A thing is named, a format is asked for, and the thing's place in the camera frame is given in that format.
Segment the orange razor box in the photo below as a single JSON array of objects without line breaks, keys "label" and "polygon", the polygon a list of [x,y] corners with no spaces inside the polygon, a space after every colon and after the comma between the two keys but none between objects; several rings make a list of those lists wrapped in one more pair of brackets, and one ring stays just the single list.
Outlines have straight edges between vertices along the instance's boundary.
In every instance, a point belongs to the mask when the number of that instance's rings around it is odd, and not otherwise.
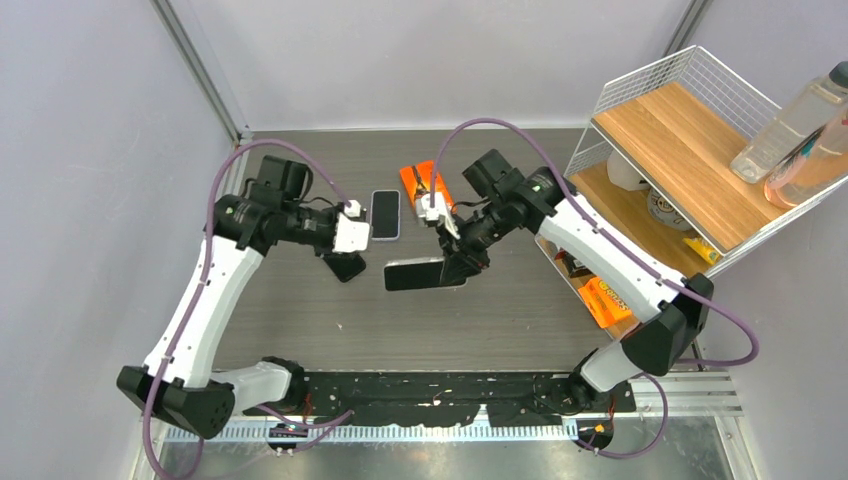
[{"label": "orange razor box", "polygon": [[[407,194],[412,210],[415,210],[416,201],[428,193],[431,189],[433,167],[434,161],[427,160],[414,165],[405,166],[399,170],[400,180],[403,184],[404,191]],[[444,195],[447,206],[453,209],[453,198],[450,195],[440,173],[436,176],[435,185],[436,191],[441,192]]]}]

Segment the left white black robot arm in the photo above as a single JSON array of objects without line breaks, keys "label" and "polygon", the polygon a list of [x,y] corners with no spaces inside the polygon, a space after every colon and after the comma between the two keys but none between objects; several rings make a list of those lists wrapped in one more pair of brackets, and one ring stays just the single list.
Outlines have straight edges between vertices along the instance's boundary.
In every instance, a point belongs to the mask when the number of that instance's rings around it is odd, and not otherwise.
[{"label": "left white black robot arm", "polygon": [[304,369],[295,361],[266,356],[252,367],[213,372],[215,353],[250,277],[278,242],[313,247],[341,282],[361,273],[357,253],[332,250],[340,206],[308,208],[303,199],[313,181],[304,163],[263,158],[245,195],[225,195],[214,205],[212,240],[203,242],[193,286],[187,289],[162,340],[141,366],[125,366],[117,386],[143,408],[161,365],[166,367],[154,399],[154,418],[209,440],[232,415],[272,404],[298,412],[308,394]]}]

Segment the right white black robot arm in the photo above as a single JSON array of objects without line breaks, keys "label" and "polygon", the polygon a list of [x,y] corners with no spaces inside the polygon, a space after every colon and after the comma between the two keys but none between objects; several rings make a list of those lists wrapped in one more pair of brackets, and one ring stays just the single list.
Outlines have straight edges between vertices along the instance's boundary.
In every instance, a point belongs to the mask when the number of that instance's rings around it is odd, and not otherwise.
[{"label": "right white black robot arm", "polygon": [[572,255],[604,281],[631,310],[638,325],[590,353],[575,369],[574,403],[596,410],[619,383],[641,373],[664,376],[703,330],[703,300],[714,285],[690,277],[633,243],[548,167],[523,175],[495,149],[463,173],[484,200],[470,218],[453,214],[442,192],[421,197],[423,220],[437,228],[445,256],[441,278],[452,283],[488,268],[488,248],[516,229],[527,229]]}]

